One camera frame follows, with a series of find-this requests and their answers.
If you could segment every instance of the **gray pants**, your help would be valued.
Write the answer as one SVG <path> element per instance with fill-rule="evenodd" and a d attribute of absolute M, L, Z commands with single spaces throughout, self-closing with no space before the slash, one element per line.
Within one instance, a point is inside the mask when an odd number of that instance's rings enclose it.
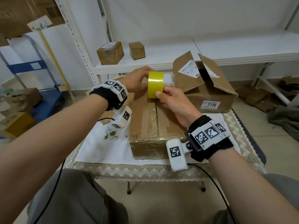
<path fill-rule="evenodd" d="M 27 224 L 32 224 L 45 207 L 57 177 L 58 172 L 54 173 L 33 198 L 28 209 Z M 264 178 L 299 210 L 299 181 L 278 174 L 266 174 Z M 126 224 L 129 220 L 125 207 L 108 196 L 90 173 L 63 169 L 53 198 L 38 222 L 48 223 Z M 228 211 L 223 210 L 214 216 L 212 223 L 232 224 L 233 221 Z"/>

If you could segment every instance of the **label with 7719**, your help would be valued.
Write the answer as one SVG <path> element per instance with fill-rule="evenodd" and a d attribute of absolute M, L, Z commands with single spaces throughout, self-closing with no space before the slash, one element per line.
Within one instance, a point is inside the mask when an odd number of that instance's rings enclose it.
<path fill-rule="evenodd" d="M 218 109 L 218 106 L 220 105 L 220 101 L 204 101 L 202 103 L 201 108 L 204 109 Z"/>

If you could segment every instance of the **table leg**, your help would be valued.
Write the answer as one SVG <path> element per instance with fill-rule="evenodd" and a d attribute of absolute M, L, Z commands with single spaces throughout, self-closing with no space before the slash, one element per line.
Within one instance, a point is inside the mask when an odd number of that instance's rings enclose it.
<path fill-rule="evenodd" d="M 200 181 L 200 183 L 202 184 L 202 191 L 205 192 L 204 181 Z"/>
<path fill-rule="evenodd" d="M 128 181 L 128 188 L 127 188 L 127 194 L 131 194 L 131 185 L 130 182 Z"/>

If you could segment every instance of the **yellow pole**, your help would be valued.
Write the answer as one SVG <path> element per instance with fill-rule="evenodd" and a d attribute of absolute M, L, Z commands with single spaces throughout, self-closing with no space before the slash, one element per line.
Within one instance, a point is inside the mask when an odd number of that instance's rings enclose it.
<path fill-rule="evenodd" d="M 62 72 L 62 70 L 61 70 L 61 68 L 60 68 L 60 66 L 58 64 L 58 61 L 57 61 L 57 59 L 56 59 L 56 57 L 55 57 L 55 55 L 54 55 L 54 53 L 53 53 L 53 51 L 52 51 L 49 43 L 47 42 L 47 40 L 46 40 L 46 38 L 45 38 L 45 36 L 44 36 L 44 34 L 43 34 L 43 32 L 41 30 L 38 31 L 38 34 L 39 34 L 39 37 L 41 38 L 41 40 L 42 40 L 42 42 L 43 42 L 46 50 L 48 51 L 49 56 L 50 56 L 52 62 L 54 63 L 55 68 L 57 69 L 60 77 L 62 78 L 62 80 L 64 82 L 64 86 L 59 86 L 58 87 L 59 90 L 60 91 L 67 91 L 68 90 L 69 93 L 70 93 L 70 96 L 71 96 L 71 98 L 73 100 L 73 102 L 75 103 L 76 102 L 75 96 L 73 95 L 73 93 L 71 91 L 71 87 L 70 87 L 68 81 L 66 80 L 66 78 L 65 78 L 65 76 L 64 76 L 64 74 L 63 74 L 63 72 Z"/>

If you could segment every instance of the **person's right arm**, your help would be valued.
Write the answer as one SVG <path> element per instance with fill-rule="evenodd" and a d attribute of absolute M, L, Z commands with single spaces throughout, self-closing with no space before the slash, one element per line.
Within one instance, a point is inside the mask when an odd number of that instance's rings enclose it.
<path fill-rule="evenodd" d="M 156 95 L 186 128 L 202 116 L 178 88 Z M 299 223 L 299 212 L 234 148 L 218 150 L 209 163 L 240 223 Z"/>

